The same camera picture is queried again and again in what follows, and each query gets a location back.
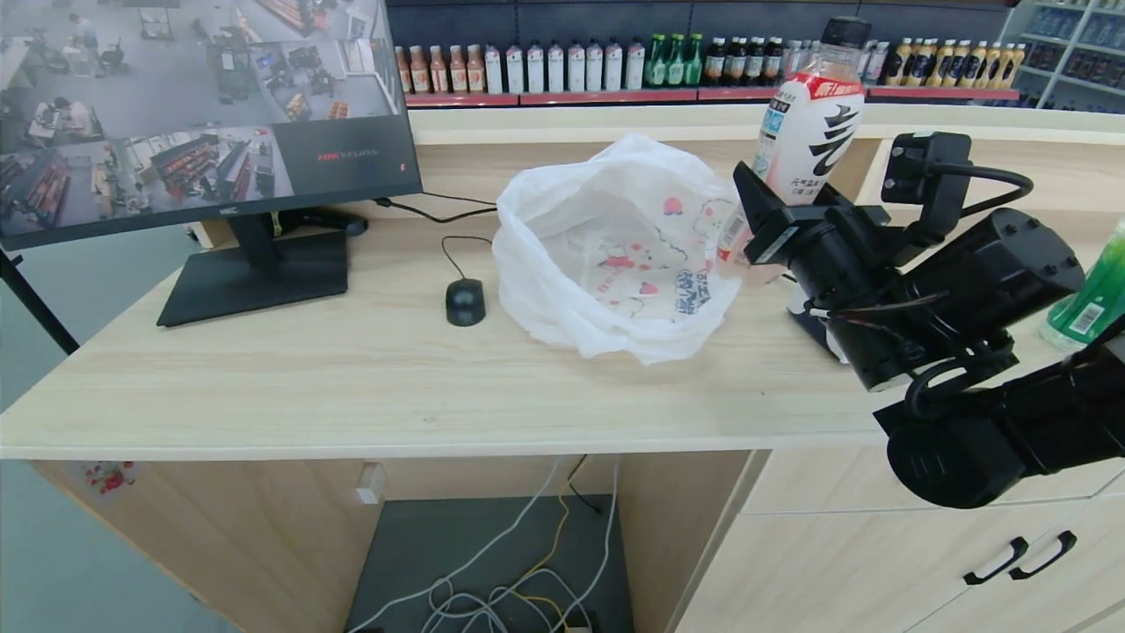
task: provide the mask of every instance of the white plastic bag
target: white plastic bag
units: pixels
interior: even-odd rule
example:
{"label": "white plastic bag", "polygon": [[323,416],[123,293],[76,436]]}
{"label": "white plastic bag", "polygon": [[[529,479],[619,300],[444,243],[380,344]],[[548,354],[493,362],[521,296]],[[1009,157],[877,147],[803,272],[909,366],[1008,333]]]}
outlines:
{"label": "white plastic bag", "polygon": [[640,135],[523,171],[496,202],[501,305],[532,337],[585,359],[688,359],[741,283],[714,272],[737,200],[703,161]]}

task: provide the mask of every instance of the drawer handle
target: drawer handle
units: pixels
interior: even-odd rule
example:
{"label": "drawer handle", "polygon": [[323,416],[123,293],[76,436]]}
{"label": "drawer handle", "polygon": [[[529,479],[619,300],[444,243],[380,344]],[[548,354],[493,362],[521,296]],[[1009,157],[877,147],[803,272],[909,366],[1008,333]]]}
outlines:
{"label": "drawer handle", "polygon": [[1059,548],[1059,553],[1051,557],[1050,561],[1041,564],[1040,567],[1033,569],[1032,571],[1024,571],[1017,567],[1016,569],[1009,571],[1008,576],[1010,576],[1012,580],[1027,580],[1028,578],[1035,576],[1036,573],[1045,570],[1046,568],[1053,566],[1055,561],[1065,557],[1066,552],[1074,549],[1074,545],[1078,544],[1078,536],[1074,536],[1074,533],[1068,530],[1066,532],[1063,532],[1062,534],[1059,535],[1059,543],[1061,543],[1061,546]]}
{"label": "drawer handle", "polygon": [[984,585],[989,580],[996,578],[998,573],[1011,567],[1011,563],[1018,561],[1020,557],[1027,553],[1027,541],[1025,541],[1023,536],[1017,536],[1012,539],[1011,542],[1008,543],[1008,545],[1011,545],[1011,557],[1008,560],[1000,563],[999,567],[993,569],[991,572],[989,572],[988,576],[983,578],[976,576],[976,572],[970,571],[964,576],[965,585],[969,585],[970,587],[972,587],[973,585]]}

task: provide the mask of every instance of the black mouse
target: black mouse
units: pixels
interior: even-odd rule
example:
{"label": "black mouse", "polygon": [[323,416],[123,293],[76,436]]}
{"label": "black mouse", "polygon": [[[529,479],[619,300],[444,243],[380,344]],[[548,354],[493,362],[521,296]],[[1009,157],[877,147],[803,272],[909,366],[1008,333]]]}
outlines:
{"label": "black mouse", "polygon": [[458,279],[446,288],[446,319],[458,327],[485,319],[485,284],[480,279]]}

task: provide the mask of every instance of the monitor screen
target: monitor screen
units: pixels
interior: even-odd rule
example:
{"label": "monitor screen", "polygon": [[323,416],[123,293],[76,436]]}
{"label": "monitor screen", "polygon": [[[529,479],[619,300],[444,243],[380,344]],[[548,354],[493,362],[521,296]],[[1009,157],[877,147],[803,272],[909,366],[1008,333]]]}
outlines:
{"label": "monitor screen", "polygon": [[0,0],[0,242],[421,190],[382,0]]}

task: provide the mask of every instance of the monitor base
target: monitor base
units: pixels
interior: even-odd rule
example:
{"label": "monitor base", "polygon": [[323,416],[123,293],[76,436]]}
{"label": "monitor base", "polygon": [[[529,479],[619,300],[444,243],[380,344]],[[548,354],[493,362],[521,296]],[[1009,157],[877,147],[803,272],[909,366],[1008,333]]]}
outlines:
{"label": "monitor base", "polygon": [[240,246],[188,257],[156,325],[176,327],[348,291],[342,230],[273,241],[260,216],[233,217]]}

